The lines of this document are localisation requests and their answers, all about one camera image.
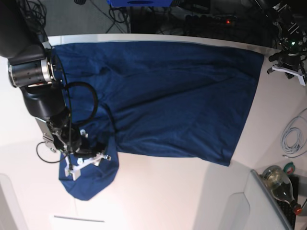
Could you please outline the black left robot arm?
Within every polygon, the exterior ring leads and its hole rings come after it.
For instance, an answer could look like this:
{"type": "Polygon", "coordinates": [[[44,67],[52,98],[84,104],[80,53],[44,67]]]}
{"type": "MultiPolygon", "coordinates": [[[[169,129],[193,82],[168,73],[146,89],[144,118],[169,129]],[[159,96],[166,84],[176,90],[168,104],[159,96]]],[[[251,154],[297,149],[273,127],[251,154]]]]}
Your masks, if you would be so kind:
{"type": "Polygon", "coordinates": [[[270,62],[276,62],[267,70],[282,72],[288,79],[297,77],[303,86],[307,84],[307,71],[304,62],[307,59],[307,32],[295,21],[291,7],[284,0],[255,1],[265,15],[277,27],[277,41],[281,51],[269,56],[270,62]]]}

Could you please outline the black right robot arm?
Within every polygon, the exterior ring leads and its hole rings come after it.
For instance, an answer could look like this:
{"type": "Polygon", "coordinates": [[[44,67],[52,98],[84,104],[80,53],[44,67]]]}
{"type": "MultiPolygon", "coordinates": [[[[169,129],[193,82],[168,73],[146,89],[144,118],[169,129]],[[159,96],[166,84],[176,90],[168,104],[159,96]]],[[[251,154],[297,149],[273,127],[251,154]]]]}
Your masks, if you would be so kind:
{"type": "Polygon", "coordinates": [[[60,151],[64,159],[101,159],[104,147],[92,148],[80,127],[93,120],[98,97],[86,82],[68,82],[62,62],[50,45],[44,28],[33,16],[22,12],[15,0],[0,3],[0,55],[8,60],[9,80],[22,92],[25,106],[43,133],[44,143],[60,151]],[[87,88],[93,96],[93,110],[82,121],[73,122],[69,90],[87,88]]]}

